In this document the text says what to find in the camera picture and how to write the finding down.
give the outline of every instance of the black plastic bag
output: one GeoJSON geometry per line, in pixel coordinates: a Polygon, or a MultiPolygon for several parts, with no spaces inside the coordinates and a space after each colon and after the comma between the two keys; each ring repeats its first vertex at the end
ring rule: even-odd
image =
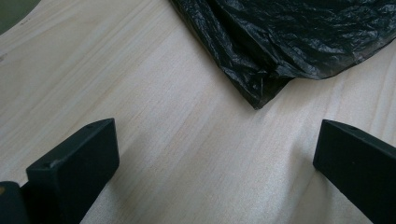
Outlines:
{"type": "Polygon", "coordinates": [[[255,109],[293,78],[333,77],[396,37],[396,1],[171,0],[255,109]]]}

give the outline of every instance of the wooden table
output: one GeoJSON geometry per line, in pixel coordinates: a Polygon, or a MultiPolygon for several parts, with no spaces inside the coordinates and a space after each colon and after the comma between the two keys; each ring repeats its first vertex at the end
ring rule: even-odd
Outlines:
{"type": "Polygon", "coordinates": [[[370,223],[312,160],[322,119],[396,145],[395,52],[255,111],[168,1],[42,0],[0,35],[0,180],[115,118],[120,168],[82,223],[370,223]]]}

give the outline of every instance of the plastic wrap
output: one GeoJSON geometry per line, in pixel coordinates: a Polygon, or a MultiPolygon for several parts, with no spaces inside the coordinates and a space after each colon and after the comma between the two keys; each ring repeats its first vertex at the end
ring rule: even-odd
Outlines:
{"type": "Polygon", "coordinates": [[[171,2],[255,109],[295,77],[333,77],[396,37],[396,1],[171,2]]]}

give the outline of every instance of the black block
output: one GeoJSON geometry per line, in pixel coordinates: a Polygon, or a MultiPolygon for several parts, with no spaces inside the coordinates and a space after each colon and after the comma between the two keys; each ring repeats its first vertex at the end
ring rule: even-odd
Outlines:
{"type": "Polygon", "coordinates": [[[15,182],[0,182],[0,223],[30,223],[20,186],[15,182]]]}
{"type": "Polygon", "coordinates": [[[23,193],[31,219],[79,223],[119,163],[114,119],[78,130],[26,169],[23,193]]]}
{"type": "Polygon", "coordinates": [[[395,147],[323,120],[314,166],[374,223],[396,223],[395,147]]]}

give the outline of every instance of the light wood grain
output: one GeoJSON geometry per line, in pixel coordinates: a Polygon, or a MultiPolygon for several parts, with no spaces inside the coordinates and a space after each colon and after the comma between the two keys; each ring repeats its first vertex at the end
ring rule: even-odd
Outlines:
{"type": "Polygon", "coordinates": [[[168,1],[42,0],[0,35],[0,180],[114,117],[120,168],[82,223],[370,223],[312,160],[322,119],[396,145],[395,52],[254,111],[168,1]]]}

